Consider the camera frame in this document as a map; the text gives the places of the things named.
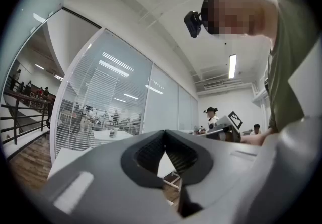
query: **black cap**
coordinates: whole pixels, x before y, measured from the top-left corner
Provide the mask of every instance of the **black cap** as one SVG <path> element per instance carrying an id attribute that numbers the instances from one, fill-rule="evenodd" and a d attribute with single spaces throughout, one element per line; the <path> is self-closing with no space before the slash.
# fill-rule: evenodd
<path id="1" fill-rule="evenodd" d="M 216 112 L 216 111 L 218 111 L 218 109 L 217 108 L 213 108 L 213 107 L 209 107 L 207 110 L 204 111 L 204 113 L 208 113 L 209 111 Z"/>

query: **hand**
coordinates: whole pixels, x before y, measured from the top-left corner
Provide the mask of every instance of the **hand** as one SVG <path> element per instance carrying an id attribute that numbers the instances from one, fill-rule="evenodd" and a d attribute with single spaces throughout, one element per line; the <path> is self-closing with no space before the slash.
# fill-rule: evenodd
<path id="1" fill-rule="evenodd" d="M 262 146 L 265 140 L 265 136 L 262 134 L 246 135 L 242 136 L 240 139 L 241 143 Z"/>

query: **olive green shirt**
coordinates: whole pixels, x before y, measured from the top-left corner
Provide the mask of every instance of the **olive green shirt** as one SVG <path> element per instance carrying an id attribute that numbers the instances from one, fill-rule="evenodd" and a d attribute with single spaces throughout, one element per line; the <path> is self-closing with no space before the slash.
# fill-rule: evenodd
<path id="1" fill-rule="evenodd" d="M 303 117 L 288 79 L 314 46 L 319 29 L 305 0 L 276 0 L 276 3 L 277 35 L 268 58 L 269 127 L 280 132 L 289 123 Z"/>

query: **glass wall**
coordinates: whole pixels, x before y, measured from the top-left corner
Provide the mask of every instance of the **glass wall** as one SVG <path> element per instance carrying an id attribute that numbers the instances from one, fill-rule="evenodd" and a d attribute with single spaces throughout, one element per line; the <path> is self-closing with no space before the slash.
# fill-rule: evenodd
<path id="1" fill-rule="evenodd" d="M 143 131 L 178 130 L 178 84 L 153 66 Z"/>
<path id="2" fill-rule="evenodd" d="M 192 129 L 197 126 L 199 128 L 198 101 L 191 96 L 191 113 L 192 113 Z"/>
<path id="3" fill-rule="evenodd" d="M 152 62 L 105 31 L 82 56 L 59 109 L 56 155 L 140 133 Z"/>
<path id="4" fill-rule="evenodd" d="M 191 131 L 198 126 L 198 102 L 105 30 L 67 80 L 57 118 L 56 155 L 63 147 L 85 150 L 142 132 Z"/>
<path id="5" fill-rule="evenodd" d="M 191 96 L 179 86 L 179 130 L 192 129 Z"/>
<path id="6" fill-rule="evenodd" d="M 30 34 L 48 17 L 61 9 L 64 0 L 20 0 L 13 10 L 0 46 L 0 82 L 4 83 L 10 66 Z"/>

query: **dark hair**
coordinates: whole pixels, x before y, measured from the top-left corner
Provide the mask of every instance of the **dark hair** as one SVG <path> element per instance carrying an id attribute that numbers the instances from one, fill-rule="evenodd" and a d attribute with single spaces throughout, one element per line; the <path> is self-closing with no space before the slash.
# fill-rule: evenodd
<path id="1" fill-rule="evenodd" d="M 201 23 L 205 27 L 208 33 L 212 35 L 217 35 L 220 33 L 219 31 L 219 24 L 215 24 L 214 20 L 209 21 L 208 20 L 208 13 L 209 10 L 213 10 L 214 8 L 214 0 L 203 0 L 202 6 L 201 6 Z"/>

